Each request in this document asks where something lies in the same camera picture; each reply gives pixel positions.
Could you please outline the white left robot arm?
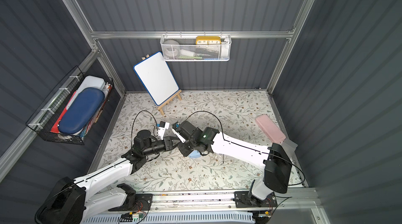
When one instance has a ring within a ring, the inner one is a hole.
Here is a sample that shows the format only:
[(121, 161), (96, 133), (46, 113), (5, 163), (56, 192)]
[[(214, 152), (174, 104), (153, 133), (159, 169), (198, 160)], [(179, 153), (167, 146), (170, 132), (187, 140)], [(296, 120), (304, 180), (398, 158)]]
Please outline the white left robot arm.
[(132, 209), (136, 191), (126, 185), (118, 185), (112, 193), (96, 195), (112, 182), (125, 178), (138, 171), (151, 154), (175, 149), (182, 141), (177, 136), (158, 140), (148, 130), (141, 130), (132, 141), (129, 151), (112, 164), (90, 174), (57, 181), (45, 202), (34, 216), (37, 224), (80, 224), (89, 217), (116, 208)]

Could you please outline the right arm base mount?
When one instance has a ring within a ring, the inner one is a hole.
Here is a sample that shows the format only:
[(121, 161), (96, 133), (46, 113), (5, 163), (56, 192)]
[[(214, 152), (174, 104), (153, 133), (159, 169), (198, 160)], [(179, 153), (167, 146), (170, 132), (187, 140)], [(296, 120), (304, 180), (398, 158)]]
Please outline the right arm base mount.
[(274, 194), (269, 194), (265, 200), (260, 200), (253, 196), (250, 191), (236, 191), (234, 192), (233, 201), (237, 208), (274, 208), (277, 206), (277, 200)]

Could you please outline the light blue alarm clock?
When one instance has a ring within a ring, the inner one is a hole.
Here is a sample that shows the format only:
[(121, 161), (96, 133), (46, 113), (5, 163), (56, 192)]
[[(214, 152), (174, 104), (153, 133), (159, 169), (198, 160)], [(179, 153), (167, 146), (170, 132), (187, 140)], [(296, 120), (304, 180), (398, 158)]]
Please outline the light blue alarm clock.
[(197, 159), (197, 158), (200, 158), (200, 157), (201, 157), (201, 154), (200, 154), (199, 151), (194, 150), (194, 151), (192, 151), (187, 157), (188, 157), (188, 158), (191, 158), (191, 159)]

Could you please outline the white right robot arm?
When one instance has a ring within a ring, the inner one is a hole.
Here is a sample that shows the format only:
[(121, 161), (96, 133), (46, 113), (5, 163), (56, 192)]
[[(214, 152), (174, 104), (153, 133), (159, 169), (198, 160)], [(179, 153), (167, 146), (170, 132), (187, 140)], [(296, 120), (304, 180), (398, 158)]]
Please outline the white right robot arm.
[(252, 182), (252, 197), (262, 201), (273, 192), (285, 194), (288, 191), (293, 163), (280, 144), (274, 143), (270, 147), (251, 144), (218, 129), (201, 130), (188, 121), (175, 123), (172, 131), (189, 151), (230, 156), (262, 170), (263, 175)]

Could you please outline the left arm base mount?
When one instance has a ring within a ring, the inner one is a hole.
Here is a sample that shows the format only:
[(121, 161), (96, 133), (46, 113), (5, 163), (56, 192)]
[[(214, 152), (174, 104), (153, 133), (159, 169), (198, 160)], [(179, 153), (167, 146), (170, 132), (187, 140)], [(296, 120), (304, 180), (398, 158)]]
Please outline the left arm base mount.
[(124, 203), (108, 211), (149, 211), (152, 204), (153, 194), (128, 195)]

